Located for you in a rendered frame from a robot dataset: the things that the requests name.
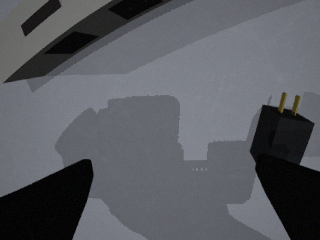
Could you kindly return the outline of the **black two-prong plug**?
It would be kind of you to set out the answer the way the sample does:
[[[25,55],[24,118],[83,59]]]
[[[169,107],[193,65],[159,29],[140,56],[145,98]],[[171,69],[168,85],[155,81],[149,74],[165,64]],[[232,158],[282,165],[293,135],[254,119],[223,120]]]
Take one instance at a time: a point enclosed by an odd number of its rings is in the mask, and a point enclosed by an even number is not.
[[[261,107],[251,147],[253,160],[257,160],[259,153],[265,153],[300,165],[315,125],[304,116],[297,115],[300,99],[300,96],[295,97],[292,111],[284,109],[287,92],[283,92],[279,108]]]

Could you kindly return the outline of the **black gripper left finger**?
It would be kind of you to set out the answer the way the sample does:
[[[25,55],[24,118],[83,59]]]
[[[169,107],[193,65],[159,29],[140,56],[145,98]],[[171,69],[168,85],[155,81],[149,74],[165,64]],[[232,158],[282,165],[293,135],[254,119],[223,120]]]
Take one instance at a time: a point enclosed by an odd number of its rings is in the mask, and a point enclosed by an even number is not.
[[[72,240],[91,191],[91,160],[79,160],[0,197],[0,240]]]

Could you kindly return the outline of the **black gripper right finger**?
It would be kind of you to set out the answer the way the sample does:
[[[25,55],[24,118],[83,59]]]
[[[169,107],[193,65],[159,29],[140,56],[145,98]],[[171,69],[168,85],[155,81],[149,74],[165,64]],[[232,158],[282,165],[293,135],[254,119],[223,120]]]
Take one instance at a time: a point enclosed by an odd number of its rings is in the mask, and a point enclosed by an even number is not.
[[[255,171],[289,239],[320,240],[320,172],[265,153]]]

